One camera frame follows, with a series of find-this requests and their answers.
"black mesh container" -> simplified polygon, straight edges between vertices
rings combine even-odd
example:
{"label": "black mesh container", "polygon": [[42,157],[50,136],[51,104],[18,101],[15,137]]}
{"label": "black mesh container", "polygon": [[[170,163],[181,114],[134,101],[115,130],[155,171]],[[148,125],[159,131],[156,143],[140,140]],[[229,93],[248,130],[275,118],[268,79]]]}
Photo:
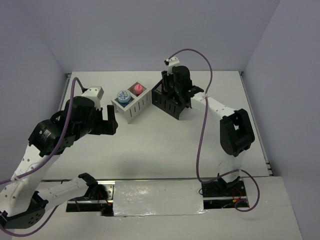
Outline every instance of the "black mesh container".
{"label": "black mesh container", "polygon": [[164,92],[162,81],[159,81],[152,89],[151,96],[153,105],[179,120],[180,113],[185,109],[186,105],[179,101],[179,97],[173,90]]}

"red wire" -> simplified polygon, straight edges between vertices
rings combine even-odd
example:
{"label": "red wire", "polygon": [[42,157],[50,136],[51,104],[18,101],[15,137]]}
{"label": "red wire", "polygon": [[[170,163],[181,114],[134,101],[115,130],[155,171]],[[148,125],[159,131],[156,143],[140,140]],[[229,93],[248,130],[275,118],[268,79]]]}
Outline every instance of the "red wire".
{"label": "red wire", "polygon": [[108,202],[107,199],[104,198],[104,196],[102,195],[102,193],[100,192],[101,196],[103,197],[103,199],[106,201],[106,203],[110,206],[111,204]]}
{"label": "red wire", "polygon": [[240,193],[240,198],[241,198],[242,197],[242,192],[238,188],[236,188],[235,190],[237,190]]}

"white wall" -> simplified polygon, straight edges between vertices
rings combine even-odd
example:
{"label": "white wall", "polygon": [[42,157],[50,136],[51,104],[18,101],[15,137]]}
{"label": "white wall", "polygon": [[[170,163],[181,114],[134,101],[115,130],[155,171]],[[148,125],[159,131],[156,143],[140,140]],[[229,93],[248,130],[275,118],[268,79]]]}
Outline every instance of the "white wall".
{"label": "white wall", "polygon": [[244,71],[267,155],[304,240],[320,239],[319,12],[319,0],[281,0]]}
{"label": "white wall", "polygon": [[[0,1],[0,33],[0,178],[3,180],[11,177],[17,168],[36,124],[58,109],[64,74],[18,1]],[[0,231],[0,239],[11,237]]]}
{"label": "white wall", "polygon": [[[243,70],[279,0],[24,0],[65,72],[162,70],[181,48]],[[192,53],[192,70],[206,70]]]}

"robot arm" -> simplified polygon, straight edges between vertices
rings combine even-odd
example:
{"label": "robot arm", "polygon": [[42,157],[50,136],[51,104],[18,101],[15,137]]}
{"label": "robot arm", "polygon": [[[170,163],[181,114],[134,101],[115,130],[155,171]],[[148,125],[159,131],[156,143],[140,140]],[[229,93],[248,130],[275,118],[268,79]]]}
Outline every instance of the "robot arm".
{"label": "robot arm", "polygon": [[49,189],[36,191],[39,183],[52,164],[75,141],[86,134],[113,135],[118,124],[114,107],[107,106],[108,120],[103,120],[100,100],[104,91],[99,86],[86,89],[73,98],[72,112],[62,144],[55,155],[40,169],[22,179],[17,176],[32,171],[47,160],[53,151],[66,122],[70,101],[65,109],[51,119],[40,122],[29,137],[25,154],[15,170],[10,184],[0,193],[0,224],[6,229],[25,229],[36,224],[45,211],[75,197],[90,196],[102,186],[87,173],[69,182]]}
{"label": "robot arm", "polygon": [[[220,145],[225,152],[220,172],[239,169],[244,155],[242,152],[248,150],[255,140],[247,111],[235,110],[206,96],[203,89],[193,85],[189,69],[181,66],[176,56],[164,62],[167,71],[161,73],[162,80],[152,89],[152,103],[179,119],[185,108],[204,113],[207,101],[207,116],[220,126]],[[239,173],[235,172],[224,176],[223,180],[227,185],[232,185],[238,177]]]}

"white panel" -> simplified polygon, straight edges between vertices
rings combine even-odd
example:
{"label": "white panel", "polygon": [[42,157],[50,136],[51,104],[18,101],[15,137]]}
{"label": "white panel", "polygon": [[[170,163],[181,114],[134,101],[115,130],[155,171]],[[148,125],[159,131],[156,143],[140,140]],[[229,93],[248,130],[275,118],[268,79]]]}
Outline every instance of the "white panel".
{"label": "white panel", "polygon": [[115,216],[203,214],[198,180],[119,181],[115,183]]}
{"label": "white panel", "polygon": [[[66,72],[160,70],[196,48],[215,70],[243,70],[280,0],[25,0]],[[193,70],[204,70],[194,53]]]}
{"label": "white panel", "polygon": [[272,171],[306,240],[320,239],[319,12],[319,0],[281,0],[244,71]]}
{"label": "white panel", "polygon": [[[256,177],[261,196],[257,208],[291,206],[284,182],[279,176]],[[249,205],[252,206],[257,200],[256,185],[251,178],[243,179],[246,196]]]}
{"label": "white panel", "polygon": [[[276,196],[286,191],[283,184],[273,191],[265,187],[269,179],[273,183],[281,183],[280,178],[261,177],[261,196]],[[42,183],[41,187],[48,188],[52,184]],[[249,192],[255,189],[254,186],[248,188]],[[15,232],[29,233],[37,227]],[[274,206],[272,202],[270,206],[256,208],[251,212],[237,212],[229,208],[212,209],[197,215],[145,217],[101,217],[97,212],[66,212],[66,204],[63,204],[42,230],[24,239],[88,240],[93,236],[96,239],[119,240],[302,240],[292,207]]]}
{"label": "white panel", "polygon": [[[205,88],[208,71],[192,71],[193,84]],[[106,106],[117,96],[118,90],[130,86],[133,81],[152,88],[161,78],[158,71],[74,72],[85,87],[102,86],[104,95],[101,106],[106,117]],[[215,71],[209,95],[233,108],[249,105],[236,71]],[[65,102],[69,99],[70,86]],[[75,95],[81,95],[76,87]],[[88,172],[97,179],[156,179],[195,178],[196,156],[203,114],[196,109],[185,109],[176,120],[154,105],[146,108],[130,124],[119,113],[115,115],[119,127],[115,135],[86,135],[64,151],[47,172],[45,179],[72,179]],[[217,167],[225,159],[220,145],[220,127],[208,120],[200,159],[200,175],[213,177]],[[243,169],[254,176],[269,176],[258,137],[244,153]]]}

